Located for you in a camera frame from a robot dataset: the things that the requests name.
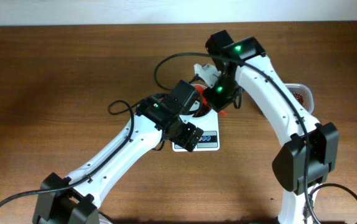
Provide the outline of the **red measuring scoop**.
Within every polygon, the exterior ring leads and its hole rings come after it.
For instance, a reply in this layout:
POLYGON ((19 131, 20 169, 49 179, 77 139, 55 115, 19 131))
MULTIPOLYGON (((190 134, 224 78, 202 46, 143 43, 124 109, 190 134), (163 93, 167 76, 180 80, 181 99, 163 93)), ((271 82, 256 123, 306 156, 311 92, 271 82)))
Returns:
POLYGON ((203 85, 194 85, 195 89, 200 93, 200 96, 202 97, 202 104, 203 105, 208 105, 211 110, 215 111, 207 102, 206 98, 203 96, 203 92, 205 87, 203 85))

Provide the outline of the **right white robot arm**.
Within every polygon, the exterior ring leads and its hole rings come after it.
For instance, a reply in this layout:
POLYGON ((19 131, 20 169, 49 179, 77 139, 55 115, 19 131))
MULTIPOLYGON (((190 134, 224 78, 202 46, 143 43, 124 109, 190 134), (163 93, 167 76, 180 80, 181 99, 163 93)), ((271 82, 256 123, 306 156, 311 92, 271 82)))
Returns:
POLYGON ((282 148, 272 169, 284 189, 278 223, 313 223, 305 199, 310 195, 314 203, 317 188, 335 169, 338 130, 322 125, 294 98, 254 37, 234 42, 223 30, 205 48, 221 73, 203 92, 207 103, 219 112, 246 91, 277 135, 282 148))

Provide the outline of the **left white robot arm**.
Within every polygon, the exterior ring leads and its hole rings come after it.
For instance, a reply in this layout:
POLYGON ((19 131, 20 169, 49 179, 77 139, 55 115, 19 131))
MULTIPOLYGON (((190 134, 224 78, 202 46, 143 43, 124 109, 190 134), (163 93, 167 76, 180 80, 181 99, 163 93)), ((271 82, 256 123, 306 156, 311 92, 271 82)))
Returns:
POLYGON ((145 153, 164 140, 192 152, 203 130, 184 121, 198 112, 202 96, 181 80, 168 94, 151 95, 129 106, 130 120, 97 155, 61 178, 41 185, 33 223, 99 223, 99 208, 115 183, 145 153))

